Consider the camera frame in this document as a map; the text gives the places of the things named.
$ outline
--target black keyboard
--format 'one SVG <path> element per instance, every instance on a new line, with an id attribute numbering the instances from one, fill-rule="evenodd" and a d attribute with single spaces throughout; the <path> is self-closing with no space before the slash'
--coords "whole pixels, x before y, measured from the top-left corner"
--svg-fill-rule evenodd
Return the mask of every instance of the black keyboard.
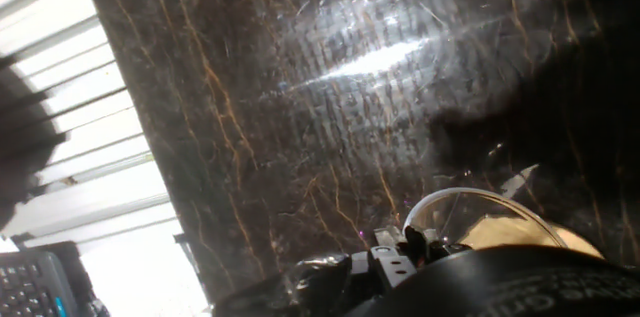
<path id="1" fill-rule="evenodd" d="M 0 254 L 0 317 L 77 317 L 71 287 L 50 252 Z"/>

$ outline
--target dark marble surface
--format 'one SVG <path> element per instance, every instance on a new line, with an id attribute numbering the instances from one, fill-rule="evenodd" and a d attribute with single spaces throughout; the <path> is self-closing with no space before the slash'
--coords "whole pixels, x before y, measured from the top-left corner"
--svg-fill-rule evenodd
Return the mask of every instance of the dark marble surface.
<path id="1" fill-rule="evenodd" d="M 95 0 L 207 292 L 500 192 L 638 264 L 639 0 Z"/>

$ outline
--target keyboard key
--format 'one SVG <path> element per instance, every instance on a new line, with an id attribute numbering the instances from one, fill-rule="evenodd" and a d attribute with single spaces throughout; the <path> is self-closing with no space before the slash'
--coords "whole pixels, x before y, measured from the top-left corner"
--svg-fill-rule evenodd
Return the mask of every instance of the keyboard key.
<path id="1" fill-rule="evenodd" d="M 17 306 L 18 305 L 18 297 L 16 295 L 9 295 L 7 297 L 7 303 L 9 306 Z"/>
<path id="2" fill-rule="evenodd" d="M 22 284 L 22 290 L 26 293 L 35 293 L 36 286 L 32 282 L 25 282 Z"/>
<path id="3" fill-rule="evenodd" d="M 29 278 L 29 270 L 27 270 L 27 266 L 25 265 L 18 266 L 18 274 L 22 278 Z"/>
<path id="4" fill-rule="evenodd" d="M 40 302 L 45 306 L 51 304 L 51 298 L 49 298 L 49 294 L 47 292 L 40 292 Z"/>
<path id="5" fill-rule="evenodd" d="M 29 307 L 32 309 L 39 309 L 42 307 L 42 304 L 37 298 L 29 298 Z"/>
<path id="6" fill-rule="evenodd" d="M 32 263 L 27 268 L 29 269 L 29 271 L 31 271 L 32 275 L 34 275 L 35 277 L 40 277 L 40 268 L 38 268 L 37 264 Z"/>
<path id="7" fill-rule="evenodd" d="M 24 291 L 18 292 L 17 297 L 18 297 L 18 302 L 20 303 L 27 302 L 27 294 L 24 293 Z"/>
<path id="8" fill-rule="evenodd" d="M 1 282 L 2 282 L 2 288 L 6 290 L 13 289 L 13 283 L 11 283 L 11 280 L 8 277 L 3 277 Z"/>

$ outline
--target transparent dome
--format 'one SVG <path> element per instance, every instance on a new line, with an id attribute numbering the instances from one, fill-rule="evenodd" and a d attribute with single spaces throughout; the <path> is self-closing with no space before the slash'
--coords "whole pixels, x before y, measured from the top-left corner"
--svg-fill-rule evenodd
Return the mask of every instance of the transparent dome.
<path id="1" fill-rule="evenodd" d="M 517 202 L 475 188 L 449 188 L 423 198 L 407 226 L 447 244 L 473 249 L 535 244 L 567 248 L 556 230 Z"/>

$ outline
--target black plastic part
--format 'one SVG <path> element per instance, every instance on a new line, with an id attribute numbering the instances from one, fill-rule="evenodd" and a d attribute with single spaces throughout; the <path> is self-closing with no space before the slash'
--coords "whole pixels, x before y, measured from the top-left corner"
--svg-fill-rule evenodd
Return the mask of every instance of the black plastic part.
<path id="1" fill-rule="evenodd" d="M 539 246 L 467 251 L 426 266 L 368 309 L 389 316 L 629 316 L 640 280 L 624 268 Z"/>

